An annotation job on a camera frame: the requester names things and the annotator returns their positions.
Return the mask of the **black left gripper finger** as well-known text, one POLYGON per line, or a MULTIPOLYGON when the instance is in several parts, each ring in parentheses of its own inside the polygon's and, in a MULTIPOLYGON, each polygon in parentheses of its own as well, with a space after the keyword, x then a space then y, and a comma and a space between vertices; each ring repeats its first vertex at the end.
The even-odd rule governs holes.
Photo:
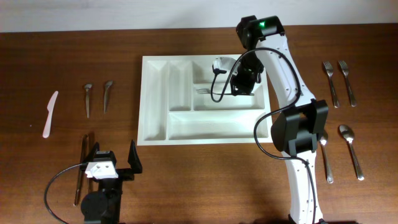
POLYGON ((81 163, 84 164, 91 162, 94 159, 96 153, 99 151, 99 149, 100 149, 100 144, 96 142, 92 147, 92 149, 89 151, 88 155, 82 160, 81 163))
POLYGON ((139 156, 137 155, 136 143, 134 142, 134 140, 132 140, 130 144, 127 162, 129 163, 133 173, 135 174, 142 173, 142 164, 139 159, 139 156))

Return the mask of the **steel table knife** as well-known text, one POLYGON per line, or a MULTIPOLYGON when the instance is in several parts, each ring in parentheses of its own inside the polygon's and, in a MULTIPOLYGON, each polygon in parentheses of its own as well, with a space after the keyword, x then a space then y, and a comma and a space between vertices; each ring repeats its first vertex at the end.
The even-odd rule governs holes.
MULTIPOLYGON (((86 157, 86 151, 88 148, 88 140, 89 140, 89 136, 87 134, 84 134, 83 138, 82 138, 82 142, 81 142, 81 155, 80 155, 81 163, 84 161, 84 159, 86 157)), ((75 190, 75 199, 74 199, 74 204, 73 204, 75 207, 79 204, 79 201, 80 201, 82 183, 83 183, 83 171, 79 169, 76 190, 75 190)))

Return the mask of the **steel fork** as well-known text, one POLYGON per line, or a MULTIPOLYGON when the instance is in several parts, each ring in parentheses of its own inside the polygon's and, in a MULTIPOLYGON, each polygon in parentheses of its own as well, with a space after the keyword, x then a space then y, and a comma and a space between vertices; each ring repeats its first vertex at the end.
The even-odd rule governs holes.
POLYGON ((324 66, 324 70, 325 70, 326 74, 328 75, 328 82, 329 82, 329 86, 330 86, 331 97, 333 100, 333 106, 335 108, 339 108, 340 102, 338 101, 338 97, 337 97, 336 90, 335 90, 333 80, 332 80, 333 67, 329 61, 323 61, 323 66, 324 66))
MULTIPOLYGON (((211 90, 209 88, 200 88, 200 89, 196 89, 197 94, 211 94, 211 90)), ((243 96, 254 96, 253 93, 251 93, 250 95, 245 95, 245 94, 240 94, 243 96)))
POLYGON ((341 68, 341 71, 342 71, 342 73, 343 73, 343 75, 345 77, 345 82, 346 82, 346 87, 347 87, 347 91, 348 91, 350 105, 352 107, 355 107, 355 106, 357 106, 357 101, 356 101, 356 98, 355 98, 354 93, 353 93, 353 89, 352 89, 351 84, 350 84, 349 79, 348 79, 348 74, 349 74, 348 65, 347 65, 347 63, 344 60, 339 60, 338 63, 339 63, 339 66, 341 68))

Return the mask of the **steel tablespoon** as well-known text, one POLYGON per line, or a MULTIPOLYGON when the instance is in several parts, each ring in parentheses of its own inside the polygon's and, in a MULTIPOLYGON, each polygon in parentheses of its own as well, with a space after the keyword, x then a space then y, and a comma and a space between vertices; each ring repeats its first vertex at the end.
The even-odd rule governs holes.
POLYGON ((323 131, 323 135, 320 139, 320 145, 321 145, 321 149, 322 149, 322 153, 323 153, 323 160, 324 160, 324 165, 325 165, 325 173, 326 173, 326 181, 329 184, 332 184, 334 182, 334 178, 333 178, 333 173, 331 170, 331 165, 329 163, 328 160, 328 155, 326 152, 326 145, 328 143, 328 134, 327 132, 324 130, 323 131))
POLYGON ((341 136, 345 139, 345 141, 347 142, 348 146, 349 146, 349 150, 352 156, 352 160, 353 160, 353 164, 354 164, 354 169, 355 169, 355 173, 357 176, 358 180, 364 180, 364 174, 363 174, 363 170, 359 164, 359 160, 356 156, 356 153, 354 151, 354 146, 353 146, 353 141, 354 141, 354 132, 353 130, 345 125, 345 124, 341 124, 338 127, 339 132, 341 134, 341 136))

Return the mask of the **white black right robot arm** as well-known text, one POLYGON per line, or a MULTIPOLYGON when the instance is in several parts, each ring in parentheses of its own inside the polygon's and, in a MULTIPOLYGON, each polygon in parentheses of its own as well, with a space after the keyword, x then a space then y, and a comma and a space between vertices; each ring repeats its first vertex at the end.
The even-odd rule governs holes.
POLYGON ((315 160, 328 105, 306 87, 289 51, 283 25, 277 16, 241 19, 236 33, 247 50, 232 69, 229 83, 233 95, 250 94, 266 72, 277 95, 279 109, 271 126, 271 138, 287 167, 291 223, 324 223, 318 203, 315 160))

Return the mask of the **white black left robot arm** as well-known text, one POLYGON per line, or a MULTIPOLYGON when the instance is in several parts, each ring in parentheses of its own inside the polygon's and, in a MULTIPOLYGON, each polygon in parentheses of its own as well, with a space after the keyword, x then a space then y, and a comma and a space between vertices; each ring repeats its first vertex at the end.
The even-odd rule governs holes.
POLYGON ((116 168, 114 152, 100 151, 98 143, 84 158, 81 170, 98 184, 97 191, 88 193, 81 203, 85 223, 119 223, 123 183, 133 181, 136 174, 142 173, 134 141, 131 141, 127 162, 129 168, 116 168))

